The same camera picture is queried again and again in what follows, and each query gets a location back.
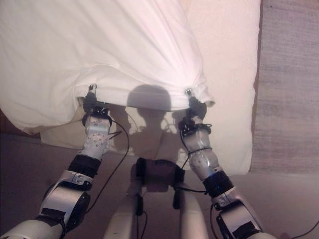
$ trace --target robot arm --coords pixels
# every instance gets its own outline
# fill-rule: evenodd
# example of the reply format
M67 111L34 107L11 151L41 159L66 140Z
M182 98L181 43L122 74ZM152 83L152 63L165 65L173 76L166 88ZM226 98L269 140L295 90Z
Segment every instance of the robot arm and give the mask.
M225 239L271 239L247 200L233 186L210 147L210 128L203 124L206 105L187 90L190 108L179 123L181 138L189 152L189 164L204 184L216 210L217 222Z
M90 202L87 191L107 149L112 123L106 103L96 101L95 89L91 85L84 100L84 148L44 195L39 216L17 225L1 239L59 239L83 221Z

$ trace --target black connector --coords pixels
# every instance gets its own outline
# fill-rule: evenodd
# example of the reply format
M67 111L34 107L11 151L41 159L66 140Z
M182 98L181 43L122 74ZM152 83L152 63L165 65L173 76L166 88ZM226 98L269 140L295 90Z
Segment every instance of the black connector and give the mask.
M71 162L68 170L82 173L86 176L94 178L100 167L101 161L86 155L77 154Z
M203 184L212 198L215 198L234 187L224 171L219 171L209 176L203 181Z

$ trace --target white sheet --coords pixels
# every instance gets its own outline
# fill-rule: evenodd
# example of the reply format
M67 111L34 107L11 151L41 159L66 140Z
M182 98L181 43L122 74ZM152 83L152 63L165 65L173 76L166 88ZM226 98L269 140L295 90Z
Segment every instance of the white sheet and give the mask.
M252 153L250 128L257 70L260 1L182 0L181 3L204 59L207 85L216 101L205 118L206 123L213 124L210 135L212 147L229 175L244 174L249 170ZM178 159L179 164L183 163L185 154L181 146L176 145L179 139L174 134L175 127L170 125L174 122L171 113L160 121L162 116L152 111L144 112L142 117L136 109L126 108L133 121L123 109L112 110L115 119L122 119L130 128L134 144L131 153L174 161ZM174 117L178 120L182 113L177 112ZM161 127L154 127L159 121ZM42 140L54 145L81 147L83 128L80 123L74 124L45 131L41 134ZM117 142L112 144L114 150L124 150L125 138L119 136Z
M134 107L185 109L186 88L212 100L178 0L4 0L0 22L1 108L20 129L70 122L91 83L123 106L140 85L164 88L170 105L144 92Z

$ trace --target black cable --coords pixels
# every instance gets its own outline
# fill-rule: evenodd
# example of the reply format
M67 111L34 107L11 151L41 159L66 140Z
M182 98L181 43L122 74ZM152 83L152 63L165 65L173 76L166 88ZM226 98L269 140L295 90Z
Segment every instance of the black cable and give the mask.
M213 222L212 222L212 211L213 211L213 208L214 208L214 205L212 204L211 207L210 207L210 210L209 210L209 222L210 222L211 231L213 232L215 239L218 239L218 237L216 235L216 232L214 230Z
M143 213L145 214L145 223L144 223L144 227L143 227L143 231L142 231L142 235L141 235L141 238L140 239L143 239L144 237L144 232L145 232L145 229L146 229L146 225L148 224L148 214L143 211Z
M136 238L139 239L139 216L136 216Z
M183 169L185 167L185 165L186 165L188 160L189 160L189 155L187 156L187 159L185 160L185 162L184 162L183 166L181 167L181 169Z
M116 132L113 132L113 133L109 133L109 135L114 134L112 137L109 138L109 140L114 138L114 137L116 137L116 136L118 136L118 135L120 135L121 133L122 133L122 131L116 131Z
M181 189L181 190L184 190L184 191L195 192L195 193L207 193L207 191L203 191L203 190L193 190L193 189L190 189L190 188L183 188L183 187L175 187L174 189L175 189L175 190L176 190L176 189Z
M311 228L308 232L306 232L306 233L304 233L304 234L301 234L301 235L299 235L299 236L293 237L293 238L291 238L291 239L301 238L301 237L303 237L303 236L305 236L305 235L311 233L311 232L316 228L316 226L318 226L318 224L319 224L319 220L318 220L317 223L313 226L313 228Z
M99 197L101 196L101 194L102 194L103 190L105 189L106 185L107 185L108 182L111 180L112 176L114 175L114 173L116 172L116 170L119 168L119 166L122 164L123 160L124 160L125 157L127 156L128 152L129 152L129 149L130 149L130 139L129 139L128 133L126 132L126 130L124 129L124 127L121 126L119 123L117 123L117 122L114 121L114 120L113 120L113 122L116 123L118 126L120 126L120 127L123 129L123 131L124 131L124 133L125 133L125 135L126 135L127 141L128 141L128 147L127 147L127 149L126 149L126 152L125 152L123 158L122 158L121 161L118 163L118 165L115 167L115 169L113 170L113 172L111 173L111 175L109 176L109 178L106 180L106 182L105 182L105 184L103 185L102 189L100 190L98 196L97 196L96 199L94 200L92 206L86 211L85 214L89 213L89 212L92 210L92 208L95 206L96 202L98 201Z

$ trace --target brown surface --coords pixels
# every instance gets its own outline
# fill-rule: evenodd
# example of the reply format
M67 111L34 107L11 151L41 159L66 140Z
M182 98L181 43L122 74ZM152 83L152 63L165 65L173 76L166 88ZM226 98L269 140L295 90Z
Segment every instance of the brown surface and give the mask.
M319 172L319 1L263 4L251 171Z
M16 128L4 115L2 111L0 111L0 131L1 133L9 133L14 135L20 135L20 136L27 136L27 137L33 137L33 138L40 138L40 134L27 134L20 129Z

